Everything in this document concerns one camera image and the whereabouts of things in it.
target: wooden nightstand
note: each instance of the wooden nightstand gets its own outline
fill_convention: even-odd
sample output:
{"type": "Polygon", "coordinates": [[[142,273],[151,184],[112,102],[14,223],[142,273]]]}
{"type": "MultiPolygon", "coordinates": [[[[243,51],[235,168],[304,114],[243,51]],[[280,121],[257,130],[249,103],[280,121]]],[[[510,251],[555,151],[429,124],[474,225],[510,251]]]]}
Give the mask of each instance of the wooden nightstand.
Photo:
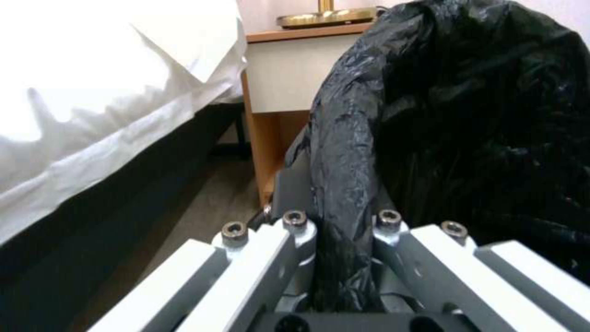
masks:
{"type": "Polygon", "coordinates": [[[336,60],[371,23],[261,32],[247,36],[242,74],[246,121],[260,205],[268,202],[284,154],[309,118],[336,60]]]}

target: brass lamp base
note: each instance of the brass lamp base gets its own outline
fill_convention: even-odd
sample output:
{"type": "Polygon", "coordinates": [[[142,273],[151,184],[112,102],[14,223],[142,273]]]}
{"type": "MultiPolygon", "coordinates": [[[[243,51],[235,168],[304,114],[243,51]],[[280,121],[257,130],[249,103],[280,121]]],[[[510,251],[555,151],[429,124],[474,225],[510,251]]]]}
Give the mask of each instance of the brass lamp base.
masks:
{"type": "Polygon", "coordinates": [[[285,29],[325,27],[347,23],[370,22],[377,16],[377,8],[342,9],[338,11],[315,12],[280,16],[277,25],[285,29]]]}

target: floor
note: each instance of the floor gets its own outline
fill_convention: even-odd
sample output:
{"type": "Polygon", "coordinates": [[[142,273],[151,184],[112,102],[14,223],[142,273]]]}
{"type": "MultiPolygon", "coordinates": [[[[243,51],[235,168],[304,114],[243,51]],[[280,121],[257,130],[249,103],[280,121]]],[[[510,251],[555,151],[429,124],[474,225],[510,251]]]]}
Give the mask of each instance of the floor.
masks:
{"type": "Polygon", "coordinates": [[[208,243],[223,224],[247,222],[258,211],[252,161],[213,158],[207,165],[205,184],[143,271],[142,279],[186,240],[197,239],[208,243]]]}
{"type": "Polygon", "coordinates": [[[252,160],[210,157],[202,177],[187,186],[178,207],[137,244],[70,325],[84,331],[187,239],[210,242],[224,223],[247,222],[259,210],[252,160]]]}

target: black garbage bag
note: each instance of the black garbage bag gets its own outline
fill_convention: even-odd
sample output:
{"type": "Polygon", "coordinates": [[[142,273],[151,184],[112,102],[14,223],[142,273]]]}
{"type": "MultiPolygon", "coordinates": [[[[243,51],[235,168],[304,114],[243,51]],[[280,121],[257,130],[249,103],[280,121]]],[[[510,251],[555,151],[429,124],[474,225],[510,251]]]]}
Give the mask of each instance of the black garbage bag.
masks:
{"type": "Polygon", "coordinates": [[[393,7],[344,53],[286,155],[309,153],[320,216],[313,304],[379,311],[371,215],[385,187],[412,227],[464,223],[590,279],[589,55],[502,0],[393,7]]]}

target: mattress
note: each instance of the mattress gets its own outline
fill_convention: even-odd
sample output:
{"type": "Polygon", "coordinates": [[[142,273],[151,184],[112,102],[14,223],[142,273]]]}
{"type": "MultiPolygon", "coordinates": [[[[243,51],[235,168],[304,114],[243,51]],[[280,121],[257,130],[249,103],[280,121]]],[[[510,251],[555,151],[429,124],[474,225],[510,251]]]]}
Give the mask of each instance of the mattress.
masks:
{"type": "Polygon", "coordinates": [[[0,245],[215,102],[240,99],[235,1],[2,17],[0,245]]]}

